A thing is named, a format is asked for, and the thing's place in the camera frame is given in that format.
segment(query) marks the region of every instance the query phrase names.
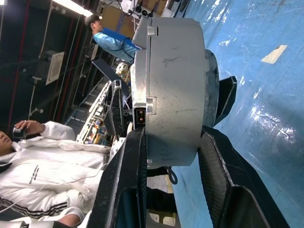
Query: ceiling light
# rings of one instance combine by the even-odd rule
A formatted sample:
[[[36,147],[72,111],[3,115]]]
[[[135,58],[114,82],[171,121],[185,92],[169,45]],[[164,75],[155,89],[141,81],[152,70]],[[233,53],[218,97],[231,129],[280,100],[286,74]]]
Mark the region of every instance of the ceiling light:
[[[0,6],[7,5],[7,0],[0,0]]]
[[[83,7],[79,6],[78,4],[76,4],[75,2],[73,2],[71,0],[53,0],[53,1],[64,7],[67,7],[68,9],[70,9],[76,13],[82,14],[86,17],[89,17],[93,14],[92,12],[84,9]]]

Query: man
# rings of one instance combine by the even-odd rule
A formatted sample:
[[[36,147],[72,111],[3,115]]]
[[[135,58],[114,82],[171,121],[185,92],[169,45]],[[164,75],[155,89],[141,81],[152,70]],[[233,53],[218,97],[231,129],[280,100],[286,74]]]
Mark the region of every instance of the man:
[[[85,19],[85,25],[92,32],[95,42],[103,50],[125,62],[132,63],[134,61],[135,53],[138,49],[104,34],[104,28],[100,24],[100,19],[97,15],[87,17]]]
[[[110,147],[73,141],[72,128],[21,121],[16,128],[41,136],[19,143],[0,132],[0,205],[34,219],[93,204]]]

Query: blue floor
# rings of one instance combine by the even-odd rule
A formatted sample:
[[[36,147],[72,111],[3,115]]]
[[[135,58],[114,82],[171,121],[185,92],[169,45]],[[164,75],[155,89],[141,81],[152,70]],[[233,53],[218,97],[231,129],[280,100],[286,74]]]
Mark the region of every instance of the blue floor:
[[[191,0],[185,17],[201,23],[220,78],[238,79],[233,109],[216,128],[258,171],[290,227],[304,227],[304,1]],[[280,45],[274,64],[261,61]],[[174,170],[182,227],[212,227],[197,158]]]

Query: white hoodie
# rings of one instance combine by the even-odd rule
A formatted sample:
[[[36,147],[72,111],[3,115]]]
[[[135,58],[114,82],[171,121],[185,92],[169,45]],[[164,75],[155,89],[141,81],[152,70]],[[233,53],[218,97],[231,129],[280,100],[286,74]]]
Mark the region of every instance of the white hoodie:
[[[69,207],[87,213],[110,147],[77,143],[73,129],[59,123],[45,126],[40,137],[14,143],[16,152],[0,157],[12,163],[0,173],[0,205],[16,203],[13,210],[35,219]]]

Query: port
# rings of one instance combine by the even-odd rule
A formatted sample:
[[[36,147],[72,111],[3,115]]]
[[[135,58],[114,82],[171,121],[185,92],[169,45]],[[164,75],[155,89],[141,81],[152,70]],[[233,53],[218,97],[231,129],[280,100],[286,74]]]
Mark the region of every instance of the port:
[[[146,109],[135,108],[135,128],[144,127],[146,124]]]

